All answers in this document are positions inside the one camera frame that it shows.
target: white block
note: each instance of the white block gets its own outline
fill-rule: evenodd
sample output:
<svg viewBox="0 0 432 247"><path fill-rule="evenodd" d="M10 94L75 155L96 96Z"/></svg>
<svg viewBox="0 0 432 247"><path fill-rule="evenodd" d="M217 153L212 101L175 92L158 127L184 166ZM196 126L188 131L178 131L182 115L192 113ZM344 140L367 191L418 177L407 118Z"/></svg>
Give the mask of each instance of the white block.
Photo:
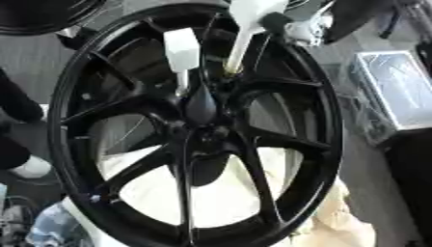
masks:
<svg viewBox="0 0 432 247"><path fill-rule="evenodd" d="M229 12L240 29L254 34L263 32L259 21L267 14L282 13L289 0L232 0Z"/></svg>
<svg viewBox="0 0 432 247"><path fill-rule="evenodd" d="M191 28L164 33L165 53L171 70L180 73L200 65L200 44Z"/></svg>

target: gray floor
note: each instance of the gray floor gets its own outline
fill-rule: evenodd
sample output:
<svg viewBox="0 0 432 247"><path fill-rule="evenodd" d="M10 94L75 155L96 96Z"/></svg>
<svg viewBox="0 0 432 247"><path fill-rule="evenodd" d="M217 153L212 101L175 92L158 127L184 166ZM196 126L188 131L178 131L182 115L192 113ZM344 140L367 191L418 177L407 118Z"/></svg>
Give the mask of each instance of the gray floor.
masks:
<svg viewBox="0 0 432 247"><path fill-rule="evenodd" d="M123 3L121 0L111 1L106 10L92 20L89 26L99 28L124 14L165 2L174 1L124 0ZM319 1L311 1L304 9L292 15L299 18L307 16L315 9L317 3ZM375 20L337 44L314 48L310 52L329 72L330 77L337 80L340 64L348 61L355 52L412 47L415 35L407 28L406 23L398 26L389 41L377 38L378 27L382 21ZM48 103L57 78L72 52L61 47L53 35L32 38L0 37L0 43L0 66L5 68L11 78L29 96L39 103ZM351 190L349 203L355 214L374 225L378 233L377 246L379 247L402 247L409 240L419 239L407 207L391 178L383 154L368 146L351 125L347 119L341 177ZM44 128L42 123L32 126L18 124L13 128L13 137L29 147L33 153L49 159ZM35 184L18 181L4 174L0 175L0 181L10 186L10 194L32 198L40 208L59 200L58 184L54 175L37 181L45 184L38 187L31 187L30 185Z"/></svg>

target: white holder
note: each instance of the white holder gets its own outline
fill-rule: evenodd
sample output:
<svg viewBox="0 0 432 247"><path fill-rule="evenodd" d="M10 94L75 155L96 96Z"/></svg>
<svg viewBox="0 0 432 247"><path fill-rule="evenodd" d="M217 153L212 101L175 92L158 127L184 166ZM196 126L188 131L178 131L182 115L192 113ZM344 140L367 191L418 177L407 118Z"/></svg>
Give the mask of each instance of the white holder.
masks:
<svg viewBox="0 0 432 247"><path fill-rule="evenodd" d="M289 0L232 0L229 12L239 26L239 33L229 55L225 71L236 74L255 34L264 32L259 21L270 13L282 13Z"/></svg>
<svg viewBox="0 0 432 247"><path fill-rule="evenodd" d="M200 66L200 44L191 28L164 33L165 54L177 74L177 96L189 89L189 70Z"/></svg>

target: white shoe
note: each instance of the white shoe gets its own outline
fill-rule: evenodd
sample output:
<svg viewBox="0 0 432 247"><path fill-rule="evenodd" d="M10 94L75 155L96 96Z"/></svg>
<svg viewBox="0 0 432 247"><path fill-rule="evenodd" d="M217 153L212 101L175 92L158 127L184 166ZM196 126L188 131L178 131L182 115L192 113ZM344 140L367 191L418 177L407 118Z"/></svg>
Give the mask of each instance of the white shoe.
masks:
<svg viewBox="0 0 432 247"><path fill-rule="evenodd" d="M10 169L10 171L22 178L42 178L51 171L51 164L39 157L31 155L25 164Z"/></svg>

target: wheel rim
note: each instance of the wheel rim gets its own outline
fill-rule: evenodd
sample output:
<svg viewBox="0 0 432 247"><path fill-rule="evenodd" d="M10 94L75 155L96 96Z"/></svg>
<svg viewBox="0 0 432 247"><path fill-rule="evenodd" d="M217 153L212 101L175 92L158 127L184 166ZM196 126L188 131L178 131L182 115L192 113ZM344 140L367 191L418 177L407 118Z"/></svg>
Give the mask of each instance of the wheel rim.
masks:
<svg viewBox="0 0 432 247"><path fill-rule="evenodd" d="M140 78L115 63L116 56L126 53L126 43L136 41L143 34L151 40L162 41L164 31L182 27L194 27L203 54L202 68L193 72L192 81L196 83L186 98L180 100L171 94L173 80L166 90L160 90L149 86L150 83L142 84ZM49 117L54 164L77 206L97 226L123 243L130 246L268 246L292 233L310 217L332 186L341 157L342 126L328 79L306 51L283 47L277 38L264 34L254 44L257 47L266 43L266 48L249 53L255 58L246 58L243 73L221 80L222 62L214 59L214 54L221 53L212 47L222 46L213 42L231 41L235 32L226 10L217 6L182 4L150 9L129 15L101 31L76 53L64 71ZM222 53L226 56L227 50L223 49ZM275 77L271 76L274 71L267 71L270 75L257 76L255 61L265 66L267 63L272 67L283 66L287 72ZM95 69L101 68L131 93L126 98L105 98L108 103L93 102L91 106L81 103L85 87L79 81L89 79L83 74L95 74ZM249 126L244 109L259 96L280 92L312 99L310 107L317 111L315 118L319 123L316 140ZM188 110L199 109L194 101L202 102L197 99L202 97L210 100L209 108L217 109L202 112L208 115L205 121L195 118L191 114L194 111ZM155 140L162 146L146 156L142 163L147 166L132 166L105 181L92 161L88 131L98 120L137 112L152 121L159 134ZM305 156L295 180L276 202L262 172L257 146L294 148ZM192 181L185 169L190 171L186 164L197 158L197 151L206 156L233 153L242 159L259 191L259 214L225 227L194 228L189 198ZM128 181L163 163L172 163L170 168L179 190L182 220L177 227L151 219L119 198L120 189Z"/></svg>
<svg viewBox="0 0 432 247"><path fill-rule="evenodd" d="M0 34L31 36L57 32L91 16L103 6L105 1L2 1Z"/></svg>

